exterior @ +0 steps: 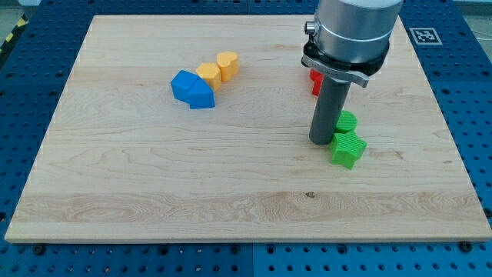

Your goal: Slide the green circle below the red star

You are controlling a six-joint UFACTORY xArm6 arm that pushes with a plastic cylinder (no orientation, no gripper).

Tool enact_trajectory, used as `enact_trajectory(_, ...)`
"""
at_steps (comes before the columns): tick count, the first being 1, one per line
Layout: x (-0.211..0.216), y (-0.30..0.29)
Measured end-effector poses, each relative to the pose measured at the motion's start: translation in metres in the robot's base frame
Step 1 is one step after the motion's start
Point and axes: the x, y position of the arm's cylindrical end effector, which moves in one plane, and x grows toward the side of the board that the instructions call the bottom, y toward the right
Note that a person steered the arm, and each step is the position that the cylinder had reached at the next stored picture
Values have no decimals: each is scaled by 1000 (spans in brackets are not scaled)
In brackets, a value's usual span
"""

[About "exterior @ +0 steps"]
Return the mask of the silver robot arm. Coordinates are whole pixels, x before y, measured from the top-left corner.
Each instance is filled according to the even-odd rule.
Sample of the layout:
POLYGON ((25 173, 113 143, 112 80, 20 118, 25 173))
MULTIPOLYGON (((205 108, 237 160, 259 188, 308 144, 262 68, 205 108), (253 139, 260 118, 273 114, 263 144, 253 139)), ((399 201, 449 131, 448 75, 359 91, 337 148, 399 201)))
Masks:
POLYGON ((320 0, 304 31, 321 53, 364 63, 385 55, 402 0, 320 0))

